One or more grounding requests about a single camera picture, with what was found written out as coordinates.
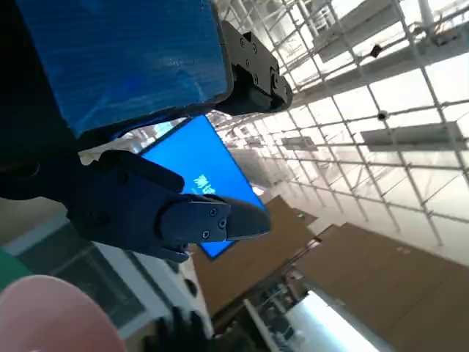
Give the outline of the black knitted gloved right hand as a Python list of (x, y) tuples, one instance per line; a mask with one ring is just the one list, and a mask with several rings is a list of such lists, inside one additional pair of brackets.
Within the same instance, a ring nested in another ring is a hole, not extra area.
[(200, 315), (191, 311), (188, 319), (179, 307), (172, 307), (172, 319), (159, 318), (153, 335), (141, 341), (141, 350), (146, 352), (206, 352), (211, 350), (211, 339), (206, 335)]

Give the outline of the bare black left hand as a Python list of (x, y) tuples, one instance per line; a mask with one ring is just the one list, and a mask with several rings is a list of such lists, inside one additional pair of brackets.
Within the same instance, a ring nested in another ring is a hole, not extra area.
[(1, 196), (62, 203), (88, 240), (181, 263), (192, 243), (269, 232), (268, 212), (238, 195), (186, 194), (129, 151), (79, 154), (159, 122), (291, 102), (274, 55), (211, 1), (1, 3)]

